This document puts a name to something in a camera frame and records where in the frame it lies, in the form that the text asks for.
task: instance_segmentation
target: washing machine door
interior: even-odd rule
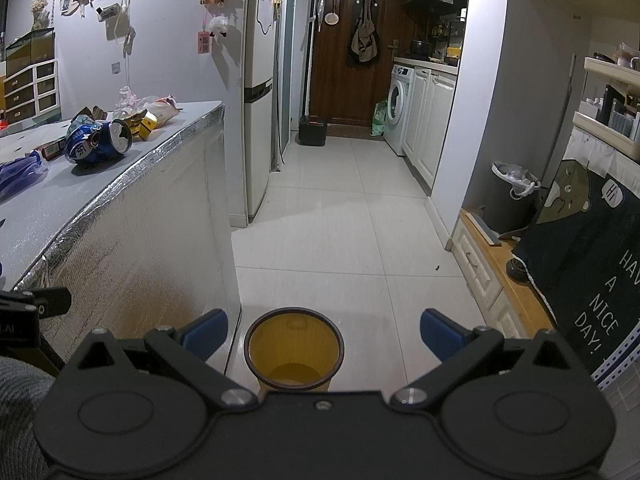
[[[404,85],[402,82],[393,79],[386,104],[386,116],[391,124],[398,124],[400,117],[402,117],[405,102],[406,92],[404,91]]]

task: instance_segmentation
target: yellow trash bin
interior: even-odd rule
[[[268,390],[325,392],[344,359],[342,335],[329,319],[306,308],[272,310],[244,338],[244,358]]]

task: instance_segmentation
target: foil insulation panel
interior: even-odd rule
[[[226,208],[222,106],[139,158],[50,242],[16,289],[64,285],[68,314],[42,321],[64,360],[96,327],[118,338],[179,328],[204,312],[228,315],[224,371],[240,316]]]

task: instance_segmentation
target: soda can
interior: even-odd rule
[[[67,136],[65,155],[76,164],[97,164],[123,156],[132,143],[131,130],[120,119],[82,124]]]

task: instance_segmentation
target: brown door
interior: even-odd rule
[[[341,0],[337,25],[322,22],[313,52],[310,114],[336,124],[369,126],[377,102],[384,100],[391,85],[394,41],[404,46],[406,20],[403,0],[375,0],[373,19],[380,38],[379,56],[361,64],[349,54],[360,5],[357,0]],[[332,12],[332,0],[325,0],[325,13]]]

